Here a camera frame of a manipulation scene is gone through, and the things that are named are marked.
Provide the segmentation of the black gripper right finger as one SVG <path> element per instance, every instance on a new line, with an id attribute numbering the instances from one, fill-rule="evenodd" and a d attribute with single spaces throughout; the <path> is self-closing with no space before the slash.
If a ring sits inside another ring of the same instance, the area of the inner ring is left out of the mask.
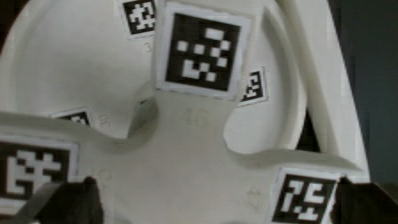
<path id="1" fill-rule="evenodd" d="M 330 219 L 331 224 L 398 224 L 398 183 L 353 183 L 342 178 Z"/>

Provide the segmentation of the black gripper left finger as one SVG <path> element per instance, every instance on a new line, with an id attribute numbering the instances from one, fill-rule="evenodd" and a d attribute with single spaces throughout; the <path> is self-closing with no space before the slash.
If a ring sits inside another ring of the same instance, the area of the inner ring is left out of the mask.
<path id="1" fill-rule="evenodd" d="M 0 224 L 102 224 L 97 182 L 47 183 Z"/>

